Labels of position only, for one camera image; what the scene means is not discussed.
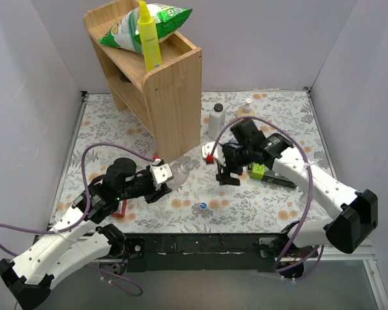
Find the bottle cap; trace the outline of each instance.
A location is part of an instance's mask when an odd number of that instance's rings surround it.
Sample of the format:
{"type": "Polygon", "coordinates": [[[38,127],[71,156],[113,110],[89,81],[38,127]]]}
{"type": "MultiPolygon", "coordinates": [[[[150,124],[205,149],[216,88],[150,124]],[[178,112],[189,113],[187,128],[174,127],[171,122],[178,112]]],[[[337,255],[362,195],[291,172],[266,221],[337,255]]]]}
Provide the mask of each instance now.
{"type": "Polygon", "coordinates": [[[215,111],[215,112],[221,112],[221,111],[222,111],[222,108],[223,108],[223,106],[222,106],[221,103],[216,103],[216,104],[214,105],[214,111],[215,111]]]}
{"type": "Polygon", "coordinates": [[[192,163],[190,163],[190,162],[188,162],[188,163],[183,163],[182,165],[181,165],[181,170],[182,170],[182,172],[190,172],[191,170],[193,170],[194,169],[194,165],[192,164],[192,163]]]}
{"type": "Polygon", "coordinates": [[[140,1],[140,19],[145,23],[148,23],[151,19],[151,15],[149,15],[149,10],[145,1],[140,1]]]}
{"type": "Polygon", "coordinates": [[[248,113],[252,110],[253,100],[251,98],[246,98],[244,102],[245,104],[243,105],[243,112],[248,113]]]}

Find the red object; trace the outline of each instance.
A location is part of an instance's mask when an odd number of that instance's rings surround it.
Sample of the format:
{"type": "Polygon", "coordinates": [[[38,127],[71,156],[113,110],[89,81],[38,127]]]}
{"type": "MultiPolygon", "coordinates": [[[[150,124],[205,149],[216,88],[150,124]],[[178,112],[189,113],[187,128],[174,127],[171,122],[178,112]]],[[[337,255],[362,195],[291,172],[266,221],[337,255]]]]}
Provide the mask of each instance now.
{"type": "Polygon", "coordinates": [[[207,155],[206,163],[214,163],[214,156],[211,154],[207,155]]]}
{"type": "Polygon", "coordinates": [[[127,209],[127,201],[126,200],[124,200],[121,203],[120,208],[121,208],[120,212],[112,213],[111,216],[114,218],[124,218],[125,217],[125,210],[127,209]]]}

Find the wooden shelf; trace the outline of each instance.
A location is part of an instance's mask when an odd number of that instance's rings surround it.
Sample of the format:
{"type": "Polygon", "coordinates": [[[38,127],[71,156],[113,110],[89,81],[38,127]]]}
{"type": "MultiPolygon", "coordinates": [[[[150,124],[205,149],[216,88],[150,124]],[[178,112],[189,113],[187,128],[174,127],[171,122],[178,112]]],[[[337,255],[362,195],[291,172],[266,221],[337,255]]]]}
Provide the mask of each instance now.
{"type": "Polygon", "coordinates": [[[119,74],[107,77],[107,81],[111,92],[114,91],[120,97],[124,102],[124,107],[128,106],[154,136],[151,120],[149,119],[145,100],[141,92],[132,83],[121,81],[119,74]]]}
{"type": "Polygon", "coordinates": [[[146,72],[143,55],[99,43],[137,7],[136,0],[116,0],[88,11],[83,22],[118,110],[129,107],[171,162],[200,143],[202,50],[175,32],[160,43],[163,65],[146,72]]]}
{"type": "MultiPolygon", "coordinates": [[[[109,8],[110,6],[116,6],[116,4],[119,2],[121,1],[109,3],[108,5],[103,6],[101,8],[109,8]]],[[[135,87],[141,92],[142,80],[147,74],[143,55],[136,52],[132,52],[130,50],[109,47],[99,43],[99,39],[101,39],[115,23],[119,22],[125,14],[115,16],[112,19],[104,22],[103,24],[98,25],[91,22],[91,19],[94,19],[95,17],[92,12],[94,11],[89,11],[84,17],[85,26],[87,27],[89,36],[94,42],[96,42],[100,46],[103,52],[105,52],[108,57],[112,59],[114,64],[131,80],[135,87]]],[[[193,43],[189,42],[180,33],[176,32],[164,42],[160,43],[162,62],[164,64],[170,62],[195,48],[196,46],[193,43]]]]}

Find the plastic bottle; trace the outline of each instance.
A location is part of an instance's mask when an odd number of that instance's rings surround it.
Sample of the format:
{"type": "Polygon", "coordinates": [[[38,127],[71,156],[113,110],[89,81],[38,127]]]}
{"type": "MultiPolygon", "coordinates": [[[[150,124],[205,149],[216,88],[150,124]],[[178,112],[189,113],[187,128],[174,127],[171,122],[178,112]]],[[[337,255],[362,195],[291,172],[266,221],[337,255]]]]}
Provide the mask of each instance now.
{"type": "Polygon", "coordinates": [[[227,108],[221,103],[217,103],[210,111],[210,122],[208,123],[208,137],[210,139],[216,140],[222,130],[226,120],[226,110],[227,108]]]}
{"type": "Polygon", "coordinates": [[[149,15],[145,1],[140,1],[138,29],[141,37],[142,51],[144,52],[145,67],[147,71],[150,71],[162,65],[162,59],[155,20],[154,17],[149,15]]]}
{"type": "Polygon", "coordinates": [[[188,179],[189,172],[193,170],[192,163],[174,163],[171,165],[173,179],[167,182],[167,186],[173,191],[181,187],[188,179]]]}
{"type": "Polygon", "coordinates": [[[246,98],[244,102],[245,104],[239,107],[239,109],[237,110],[237,113],[235,115],[236,118],[240,116],[255,116],[255,112],[252,109],[253,100],[251,98],[246,98]]]}

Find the chip bag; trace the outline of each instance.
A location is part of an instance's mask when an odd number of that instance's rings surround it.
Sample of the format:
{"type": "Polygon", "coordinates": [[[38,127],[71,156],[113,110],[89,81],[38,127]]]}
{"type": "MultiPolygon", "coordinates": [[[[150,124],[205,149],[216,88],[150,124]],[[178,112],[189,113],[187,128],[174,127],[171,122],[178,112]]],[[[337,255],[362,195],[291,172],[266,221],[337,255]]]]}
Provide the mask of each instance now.
{"type": "MultiPolygon", "coordinates": [[[[147,7],[150,15],[154,17],[159,42],[163,42],[180,28],[193,10],[159,3],[153,3],[147,7]]],[[[143,54],[137,23],[139,18],[140,8],[138,7],[115,23],[99,42],[110,47],[124,48],[143,54]]]]}

